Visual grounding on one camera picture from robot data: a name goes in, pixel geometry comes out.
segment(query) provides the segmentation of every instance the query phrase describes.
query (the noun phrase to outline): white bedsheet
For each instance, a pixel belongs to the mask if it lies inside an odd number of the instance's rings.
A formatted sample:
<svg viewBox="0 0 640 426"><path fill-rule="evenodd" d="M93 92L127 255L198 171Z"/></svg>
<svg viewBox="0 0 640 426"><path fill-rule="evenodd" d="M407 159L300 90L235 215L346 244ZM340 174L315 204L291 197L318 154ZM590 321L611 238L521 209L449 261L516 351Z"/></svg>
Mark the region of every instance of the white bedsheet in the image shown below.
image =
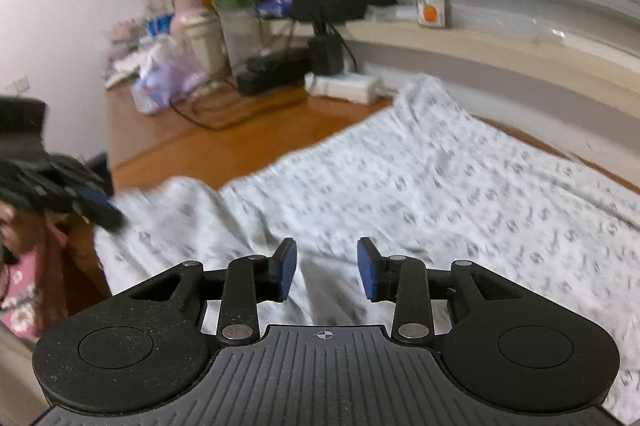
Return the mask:
<svg viewBox="0 0 640 426"><path fill-rule="evenodd" d="M360 284L361 236L430 268L469 258L609 331L622 366L605 407L640 417L640 197L472 119L436 78L417 76L392 108L219 192L176 178L116 203L128 227L96 239L114 293L186 259L217 269L270 255L292 236L290 298L259 305L262 327L388 327L393 305L368 302ZM444 308L435 314L446 330Z"/></svg>

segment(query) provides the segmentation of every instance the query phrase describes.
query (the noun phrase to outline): person's finger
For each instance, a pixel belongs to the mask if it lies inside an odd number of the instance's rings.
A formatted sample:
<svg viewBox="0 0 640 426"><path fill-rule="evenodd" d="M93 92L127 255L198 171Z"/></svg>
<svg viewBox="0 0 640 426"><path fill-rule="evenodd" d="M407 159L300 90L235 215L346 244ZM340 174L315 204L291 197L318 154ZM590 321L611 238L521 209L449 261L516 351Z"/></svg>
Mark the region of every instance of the person's finger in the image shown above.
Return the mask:
<svg viewBox="0 0 640 426"><path fill-rule="evenodd" d="M0 220L5 222L13 221L15 218L15 208L4 202L0 202Z"/></svg>

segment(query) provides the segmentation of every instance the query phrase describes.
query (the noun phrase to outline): brown wooden desk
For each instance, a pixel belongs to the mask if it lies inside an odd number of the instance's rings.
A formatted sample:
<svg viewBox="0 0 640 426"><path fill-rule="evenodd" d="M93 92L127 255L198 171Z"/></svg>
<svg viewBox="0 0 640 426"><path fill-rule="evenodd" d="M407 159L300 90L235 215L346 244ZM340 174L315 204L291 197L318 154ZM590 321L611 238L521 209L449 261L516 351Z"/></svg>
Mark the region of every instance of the brown wooden desk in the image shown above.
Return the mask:
<svg viewBox="0 0 640 426"><path fill-rule="evenodd" d="M121 85L107 93L109 157L117 191L148 189L174 175L198 179L219 189L228 181L254 173L277 158L308 147L389 106L309 98L302 88L239 98L228 86L180 110L197 120L224 127L197 128L173 111L138 113ZM293 105L277 109L279 106Z"/></svg>

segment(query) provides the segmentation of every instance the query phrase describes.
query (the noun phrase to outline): pink cloth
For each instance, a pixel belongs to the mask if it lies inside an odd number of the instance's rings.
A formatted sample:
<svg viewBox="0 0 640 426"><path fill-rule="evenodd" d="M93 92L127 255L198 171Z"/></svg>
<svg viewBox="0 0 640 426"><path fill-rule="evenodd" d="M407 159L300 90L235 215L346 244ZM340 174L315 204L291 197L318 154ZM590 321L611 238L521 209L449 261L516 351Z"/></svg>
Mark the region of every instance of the pink cloth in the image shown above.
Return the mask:
<svg viewBox="0 0 640 426"><path fill-rule="evenodd" d="M0 302L0 321L18 338L32 342L67 316L61 257L66 236L54 226L48 231L45 243L0 274L0 295L6 293Z"/></svg>

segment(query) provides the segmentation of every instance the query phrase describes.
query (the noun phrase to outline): white plastic bag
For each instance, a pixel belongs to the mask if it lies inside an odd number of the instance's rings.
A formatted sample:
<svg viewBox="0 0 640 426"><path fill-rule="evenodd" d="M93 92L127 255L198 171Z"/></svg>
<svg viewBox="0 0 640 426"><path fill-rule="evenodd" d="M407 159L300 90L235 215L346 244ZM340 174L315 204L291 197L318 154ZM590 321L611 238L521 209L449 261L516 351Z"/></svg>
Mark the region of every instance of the white plastic bag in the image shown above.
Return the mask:
<svg viewBox="0 0 640 426"><path fill-rule="evenodd" d="M160 36L148 50L131 94L139 112L156 113L169 101L184 99L207 77L195 57L185 54L173 38Z"/></svg>

